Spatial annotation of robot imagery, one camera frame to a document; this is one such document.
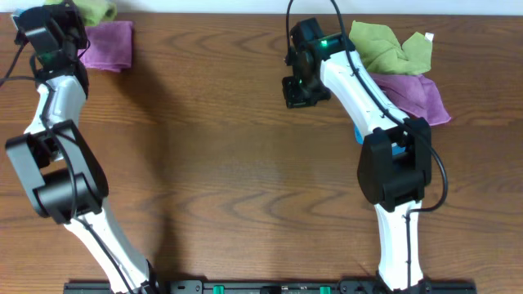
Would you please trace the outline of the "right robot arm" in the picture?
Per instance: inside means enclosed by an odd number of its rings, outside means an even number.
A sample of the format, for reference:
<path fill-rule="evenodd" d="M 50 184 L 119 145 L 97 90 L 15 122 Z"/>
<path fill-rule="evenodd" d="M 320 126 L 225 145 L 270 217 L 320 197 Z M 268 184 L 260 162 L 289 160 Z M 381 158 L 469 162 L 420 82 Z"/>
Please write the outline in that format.
<path fill-rule="evenodd" d="M 393 105 L 367 72 L 355 45 L 341 33 L 324 35 L 315 18 L 287 33 L 291 76 L 283 79 L 288 108 L 316 105 L 336 96 L 355 125 L 362 145 L 360 188 L 378 217 L 381 257 L 378 278 L 390 293 L 427 293 L 418 260 L 418 218 L 431 182 L 428 123 Z"/>

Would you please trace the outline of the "light green cloth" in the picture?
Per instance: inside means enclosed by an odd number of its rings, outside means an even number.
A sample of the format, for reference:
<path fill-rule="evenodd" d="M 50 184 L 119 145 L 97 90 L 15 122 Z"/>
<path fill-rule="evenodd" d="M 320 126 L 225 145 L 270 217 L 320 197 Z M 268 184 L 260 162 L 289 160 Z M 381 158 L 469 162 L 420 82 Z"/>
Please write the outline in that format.
<path fill-rule="evenodd" d="M 112 21 L 118 13 L 116 3 L 110 0 L 45 0 L 44 3 L 75 6 L 85 26 L 97 26 L 100 22 Z"/>

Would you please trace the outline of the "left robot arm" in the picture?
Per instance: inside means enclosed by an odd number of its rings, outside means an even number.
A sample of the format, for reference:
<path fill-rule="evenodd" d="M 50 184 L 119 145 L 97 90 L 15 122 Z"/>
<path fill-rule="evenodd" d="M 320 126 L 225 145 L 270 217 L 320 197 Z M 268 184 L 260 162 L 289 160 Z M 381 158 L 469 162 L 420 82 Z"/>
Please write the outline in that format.
<path fill-rule="evenodd" d="M 109 293 L 163 293 L 151 263 L 135 249 L 111 210 L 109 185 L 78 129 L 89 80 L 80 56 L 90 46 L 81 11 L 72 1 L 16 11 L 15 42 L 34 49 L 29 59 L 39 94 L 34 118 L 5 150 L 30 204 L 72 233 L 105 272 Z"/>

